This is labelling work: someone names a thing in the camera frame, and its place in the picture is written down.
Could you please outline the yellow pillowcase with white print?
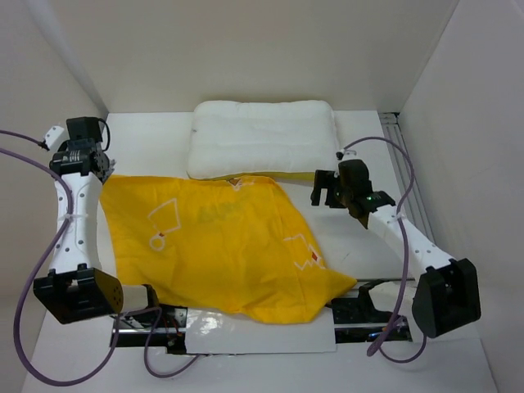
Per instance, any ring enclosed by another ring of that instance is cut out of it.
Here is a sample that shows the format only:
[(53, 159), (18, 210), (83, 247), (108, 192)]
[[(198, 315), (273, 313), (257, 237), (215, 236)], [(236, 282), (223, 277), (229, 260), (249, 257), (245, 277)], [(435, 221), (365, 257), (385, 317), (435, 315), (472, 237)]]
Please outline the yellow pillowcase with white print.
[(152, 286), (166, 305), (308, 323), (356, 284), (329, 268), (271, 178), (114, 176), (100, 202), (119, 280)]

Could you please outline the white pillow with yellow edge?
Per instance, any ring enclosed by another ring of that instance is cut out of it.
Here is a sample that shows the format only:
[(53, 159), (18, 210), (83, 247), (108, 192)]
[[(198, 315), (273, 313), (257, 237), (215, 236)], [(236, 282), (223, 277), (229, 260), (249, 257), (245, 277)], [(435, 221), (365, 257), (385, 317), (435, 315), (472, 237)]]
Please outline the white pillow with yellow edge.
[(335, 114), (325, 101), (207, 101), (193, 111), (187, 174), (312, 176), (334, 169)]

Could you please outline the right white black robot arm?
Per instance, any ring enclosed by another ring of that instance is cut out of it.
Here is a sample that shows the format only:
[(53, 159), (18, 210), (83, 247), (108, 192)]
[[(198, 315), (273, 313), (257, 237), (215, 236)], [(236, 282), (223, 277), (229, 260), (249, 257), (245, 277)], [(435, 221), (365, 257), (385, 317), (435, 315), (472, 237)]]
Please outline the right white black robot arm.
[(411, 314), (421, 333), (442, 336), (481, 317), (477, 269), (468, 259), (457, 260), (438, 248), (400, 215), (386, 192), (373, 190), (366, 164), (344, 160), (338, 170), (316, 170), (311, 204), (345, 208), (364, 228), (380, 237), (397, 256), (407, 256), (408, 273), (417, 283)]

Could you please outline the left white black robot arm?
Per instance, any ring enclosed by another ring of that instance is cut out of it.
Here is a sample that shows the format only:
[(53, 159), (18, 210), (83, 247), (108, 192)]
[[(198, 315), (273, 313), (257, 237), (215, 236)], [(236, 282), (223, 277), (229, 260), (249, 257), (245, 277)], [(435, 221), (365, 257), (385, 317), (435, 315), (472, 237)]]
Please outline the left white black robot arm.
[(43, 145), (53, 155), (48, 168), (58, 203), (57, 240), (46, 276), (33, 291), (59, 323), (76, 323), (108, 315), (132, 315), (144, 327), (158, 323), (161, 306), (148, 284), (128, 286), (102, 269), (97, 250), (97, 212), (102, 187), (115, 162), (106, 121), (97, 117), (68, 119), (54, 126)]

